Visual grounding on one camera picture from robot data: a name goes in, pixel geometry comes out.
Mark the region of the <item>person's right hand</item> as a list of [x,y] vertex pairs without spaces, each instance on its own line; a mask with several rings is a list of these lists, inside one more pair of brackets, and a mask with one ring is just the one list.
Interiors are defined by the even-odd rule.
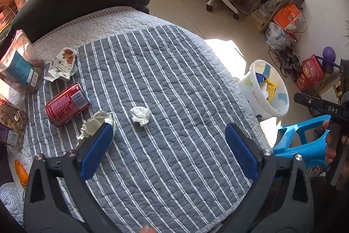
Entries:
[[[325,162],[327,165],[330,165],[333,162],[333,160],[336,158],[336,154],[337,154],[336,150],[331,146],[333,141],[331,131],[327,133],[325,141],[326,141]],[[348,179],[348,159],[346,159],[346,162],[342,167],[341,174],[338,178],[336,190],[343,190],[347,179]]]

